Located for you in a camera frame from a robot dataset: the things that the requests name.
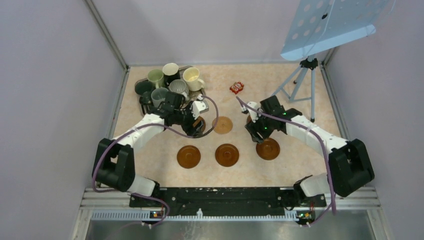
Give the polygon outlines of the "brown wooden coaster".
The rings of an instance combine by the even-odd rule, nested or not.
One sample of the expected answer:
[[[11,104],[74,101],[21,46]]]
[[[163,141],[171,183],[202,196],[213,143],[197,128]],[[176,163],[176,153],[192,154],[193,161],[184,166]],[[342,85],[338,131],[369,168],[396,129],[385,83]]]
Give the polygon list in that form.
[[[176,159],[182,168],[192,169],[200,163],[201,152],[194,145],[186,145],[177,152]]]
[[[192,126],[194,127],[196,133],[203,134],[204,131],[205,131],[205,129],[206,129],[206,122],[205,122],[205,120],[201,116],[199,116],[195,120],[195,122],[193,123]]]
[[[235,165],[240,157],[239,150],[236,146],[225,143],[215,150],[215,160],[223,167],[231,167]]]
[[[273,138],[267,138],[262,143],[257,143],[255,146],[257,155],[266,161],[271,161],[277,158],[280,154],[280,145]]]
[[[252,117],[250,115],[248,115],[247,119],[246,119],[246,124],[254,124],[256,122],[256,120],[252,119]]]

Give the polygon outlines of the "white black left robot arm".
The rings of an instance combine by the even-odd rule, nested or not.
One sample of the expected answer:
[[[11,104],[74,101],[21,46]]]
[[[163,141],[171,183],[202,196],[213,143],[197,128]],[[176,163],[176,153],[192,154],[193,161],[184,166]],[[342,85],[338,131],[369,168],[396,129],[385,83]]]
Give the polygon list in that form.
[[[182,94],[167,92],[159,106],[151,108],[125,133],[113,139],[102,139],[96,150],[92,185],[101,183],[120,192],[140,194],[147,206],[156,206],[161,198],[155,190],[157,183],[136,174],[135,153],[172,125],[181,126],[184,137],[202,135],[202,124],[197,120],[201,113],[209,110],[204,95],[199,94],[186,106],[183,106],[184,100]]]

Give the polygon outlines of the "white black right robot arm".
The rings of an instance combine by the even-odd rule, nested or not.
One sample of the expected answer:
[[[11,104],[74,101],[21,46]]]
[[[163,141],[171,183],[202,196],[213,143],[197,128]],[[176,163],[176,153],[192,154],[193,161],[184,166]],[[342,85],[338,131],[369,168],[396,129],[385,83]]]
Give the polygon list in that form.
[[[306,176],[294,184],[293,200],[297,205],[307,206],[321,194],[347,197],[374,180],[374,169],[361,140],[347,140],[327,132],[299,110],[285,109],[275,95],[260,103],[241,101],[240,105],[250,117],[245,128],[253,142],[263,144],[273,132],[280,131],[324,158],[325,173]]]

